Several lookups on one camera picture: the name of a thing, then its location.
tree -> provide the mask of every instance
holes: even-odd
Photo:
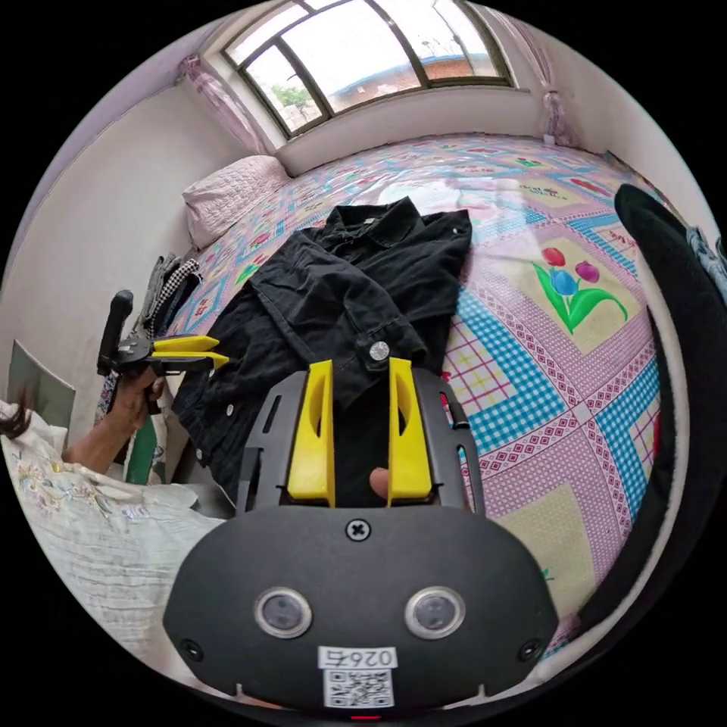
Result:
[[[295,86],[273,86],[273,93],[283,106],[295,106],[299,111],[310,101],[310,94],[306,89]]]

camera lens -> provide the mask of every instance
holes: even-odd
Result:
[[[409,599],[404,620],[415,636],[444,638],[464,621],[464,601],[449,588],[424,588]]]
[[[257,625],[276,638],[300,636],[308,630],[312,620],[308,602],[291,588],[271,588],[255,603]]]

bed sheet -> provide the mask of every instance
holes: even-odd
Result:
[[[547,655],[622,549],[654,459],[654,341],[635,243],[613,208],[624,182],[644,187],[601,157],[530,139],[366,151],[294,179],[206,250],[204,283],[170,329],[206,333],[294,230],[337,204],[408,195],[421,214],[468,209],[473,250],[445,378],[470,419],[488,515],[551,587],[561,621]]]

sticker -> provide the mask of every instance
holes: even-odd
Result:
[[[333,646],[318,647],[319,669],[396,669],[396,649],[340,649]]]
[[[380,710],[394,706],[390,669],[325,669],[323,702],[326,707]]]
[[[394,706],[392,670],[396,649],[318,647],[323,671],[323,701],[328,708],[384,709]]]

blue tulip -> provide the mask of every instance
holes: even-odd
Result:
[[[551,285],[561,295],[575,295],[578,292],[578,283],[566,270],[551,270]]]

